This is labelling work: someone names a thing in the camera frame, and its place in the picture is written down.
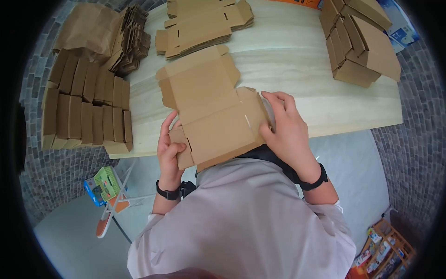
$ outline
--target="person's left hand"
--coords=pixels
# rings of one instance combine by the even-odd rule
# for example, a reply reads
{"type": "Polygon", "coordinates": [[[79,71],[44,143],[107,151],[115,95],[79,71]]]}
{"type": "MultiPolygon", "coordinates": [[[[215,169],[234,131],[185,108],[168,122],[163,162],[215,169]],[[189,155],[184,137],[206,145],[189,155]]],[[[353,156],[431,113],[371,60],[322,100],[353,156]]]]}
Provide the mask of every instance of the person's left hand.
{"type": "MultiPolygon", "coordinates": [[[[181,184],[181,176],[184,170],[178,169],[177,153],[186,148],[184,143],[170,142],[169,127],[177,116],[177,111],[171,112],[163,124],[161,124],[160,138],[158,139],[157,157],[160,163],[160,181],[158,186],[161,190],[175,191],[181,184]]],[[[181,126],[180,120],[175,122],[172,129],[181,126]]]]}

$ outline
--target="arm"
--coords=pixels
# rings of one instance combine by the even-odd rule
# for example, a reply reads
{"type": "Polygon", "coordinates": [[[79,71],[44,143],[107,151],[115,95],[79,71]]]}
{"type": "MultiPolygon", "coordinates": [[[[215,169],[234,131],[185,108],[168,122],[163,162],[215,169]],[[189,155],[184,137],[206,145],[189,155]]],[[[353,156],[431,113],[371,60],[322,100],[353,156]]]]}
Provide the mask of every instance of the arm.
{"type": "MultiPolygon", "coordinates": [[[[315,183],[321,176],[321,168],[308,144],[308,126],[296,109],[291,95],[283,92],[262,92],[274,111],[276,131],[273,133],[267,123],[262,123],[259,133],[268,147],[282,161],[292,167],[302,181],[315,183]]],[[[334,204],[338,194],[330,180],[311,191],[303,191],[310,204],[334,204]]]]}
{"type": "MultiPolygon", "coordinates": [[[[181,184],[181,176],[184,170],[178,169],[177,153],[186,148],[184,143],[170,142],[169,127],[173,119],[177,115],[176,111],[171,112],[161,125],[160,138],[158,140],[157,157],[160,163],[160,181],[158,186],[161,190],[175,191],[181,184]]],[[[172,128],[181,125],[178,120],[172,128]]],[[[153,214],[165,215],[172,210],[180,202],[180,198],[176,200],[167,200],[157,193],[153,203],[153,214]]]]}

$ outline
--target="white shirt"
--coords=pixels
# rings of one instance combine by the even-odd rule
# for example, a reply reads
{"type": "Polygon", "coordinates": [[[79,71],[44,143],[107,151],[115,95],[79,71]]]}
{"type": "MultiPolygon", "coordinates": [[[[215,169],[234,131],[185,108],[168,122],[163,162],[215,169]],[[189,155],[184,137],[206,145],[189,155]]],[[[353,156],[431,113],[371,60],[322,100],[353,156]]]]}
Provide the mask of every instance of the white shirt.
{"type": "Polygon", "coordinates": [[[198,175],[128,251],[133,278],[197,267],[232,278],[345,278],[356,247],[339,201],[311,205],[277,165],[249,158],[198,175]]]}

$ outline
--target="kraft paper bag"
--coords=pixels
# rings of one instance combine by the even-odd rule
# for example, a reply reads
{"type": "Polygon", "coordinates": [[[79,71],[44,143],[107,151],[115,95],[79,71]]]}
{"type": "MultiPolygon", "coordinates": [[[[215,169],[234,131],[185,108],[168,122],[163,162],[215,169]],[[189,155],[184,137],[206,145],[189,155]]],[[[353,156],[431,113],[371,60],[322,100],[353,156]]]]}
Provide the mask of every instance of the kraft paper bag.
{"type": "Polygon", "coordinates": [[[105,62],[113,54],[123,17],[101,4],[78,3],[62,25],[53,50],[64,48],[78,57],[105,62]]]}

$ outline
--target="green plastic basket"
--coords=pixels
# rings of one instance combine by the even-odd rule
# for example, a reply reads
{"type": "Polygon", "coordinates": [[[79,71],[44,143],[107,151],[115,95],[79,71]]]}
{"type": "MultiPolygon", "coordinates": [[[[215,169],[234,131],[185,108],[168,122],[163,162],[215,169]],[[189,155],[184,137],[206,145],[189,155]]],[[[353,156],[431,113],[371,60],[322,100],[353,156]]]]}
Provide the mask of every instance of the green plastic basket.
{"type": "Polygon", "coordinates": [[[114,198],[120,191],[118,181],[113,174],[112,167],[103,167],[94,176],[96,185],[102,189],[101,197],[104,201],[114,198]]]}

